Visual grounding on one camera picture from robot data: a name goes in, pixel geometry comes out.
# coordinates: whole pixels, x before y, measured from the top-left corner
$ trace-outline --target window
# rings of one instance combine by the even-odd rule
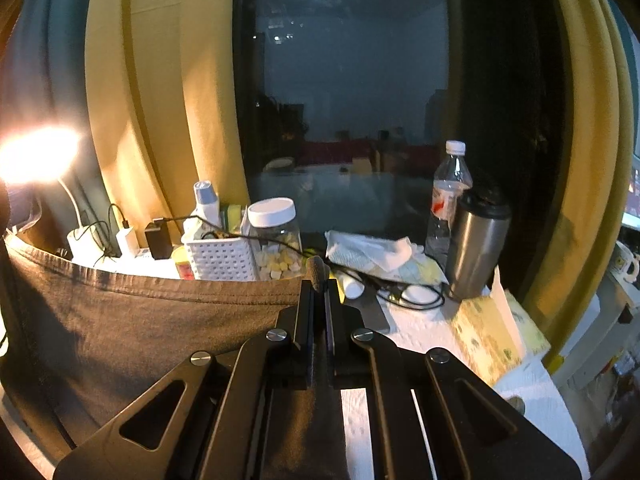
[[[446,0],[234,0],[251,200],[303,233],[423,242],[447,92]]]

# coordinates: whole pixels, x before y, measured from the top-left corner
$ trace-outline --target mug handle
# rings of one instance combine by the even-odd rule
[[[640,256],[634,254],[634,259],[631,261],[631,264],[634,266],[634,271],[631,274],[624,275],[625,281],[629,283],[633,283],[638,279],[638,274],[640,274]]]

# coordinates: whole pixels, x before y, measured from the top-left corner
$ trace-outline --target glass jar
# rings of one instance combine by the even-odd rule
[[[279,280],[300,276],[303,273],[302,255],[297,251],[302,250],[302,244],[293,200],[260,200],[249,206],[247,216],[251,224],[250,235],[262,238],[251,242],[258,278]]]

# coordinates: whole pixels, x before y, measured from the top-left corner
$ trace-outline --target black charger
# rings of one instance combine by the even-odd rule
[[[163,218],[154,218],[145,227],[146,243],[154,260],[167,260],[174,251],[169,236],[169,227]]]

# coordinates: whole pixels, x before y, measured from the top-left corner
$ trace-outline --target white mug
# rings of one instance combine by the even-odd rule
[[[631,265],[634,266],[634,270],[629,273]],[[609,261],[609,270],[615,277],[623,278],[626,282],[633,283],[640,272],[640,256],[634,255],[625,244],[616,241]]]

